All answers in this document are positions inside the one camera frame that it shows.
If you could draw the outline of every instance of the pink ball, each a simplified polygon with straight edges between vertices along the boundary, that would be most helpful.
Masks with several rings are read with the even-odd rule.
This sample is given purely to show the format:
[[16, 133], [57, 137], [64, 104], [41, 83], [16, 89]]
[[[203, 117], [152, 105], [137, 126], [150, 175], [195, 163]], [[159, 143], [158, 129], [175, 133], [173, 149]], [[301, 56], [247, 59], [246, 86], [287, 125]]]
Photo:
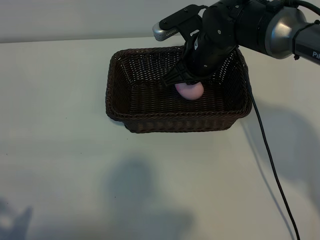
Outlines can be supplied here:
[[187, 100], [197, 100], [204, 94], [204, 86], [201, 82], [194, 85], [187, 85], [186, 83], [179, 83], [175, 85], [178, 93]]

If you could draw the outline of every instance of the woven texture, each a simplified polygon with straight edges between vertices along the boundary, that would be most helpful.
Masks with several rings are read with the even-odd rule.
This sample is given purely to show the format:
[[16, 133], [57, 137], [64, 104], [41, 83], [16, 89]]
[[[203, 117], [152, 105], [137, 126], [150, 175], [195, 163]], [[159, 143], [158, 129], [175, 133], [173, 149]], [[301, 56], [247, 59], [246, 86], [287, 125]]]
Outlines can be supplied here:
[[204, 94], [194, 101], [165, 88], [160, 78], [181, 58], [183, 47], [128, 49], [111, 59], [106, 113], [133, 133], [226, 130], [252, 109], [248, 68], [236, 49], [222, 67], [203, 81]]

